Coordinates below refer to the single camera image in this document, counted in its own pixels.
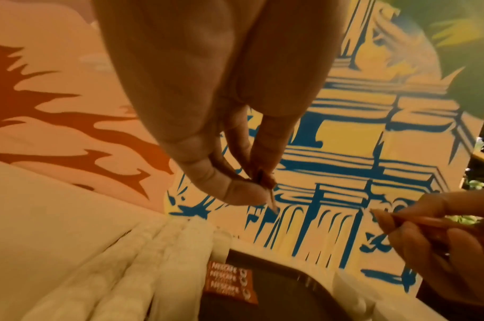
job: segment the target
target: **human hand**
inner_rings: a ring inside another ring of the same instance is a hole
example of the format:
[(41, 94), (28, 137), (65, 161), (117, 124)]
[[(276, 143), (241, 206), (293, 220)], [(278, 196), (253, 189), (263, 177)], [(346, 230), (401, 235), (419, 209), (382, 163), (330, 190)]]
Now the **human hand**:
[[(344, 23), (340, 0), (93, 0), (121, 84), (143, 124), (200, 190), (233, 205), (268, 192), (272, 173), (322, 87)], [(251, 147), (248, 106), (263, 114)]]
[[(471, 234), (458, 228), (447, 231), (449, 260), (436, 254), (418, 226), (405, 222), (396, 228), (392, 216), (373, 210), (379, 226), (406, 264), (449, 300), (484, 305), (484, 251)], [(426, 194), (399, 214), (429, 217), (474, 215), (484, 217), (484, 189)]]

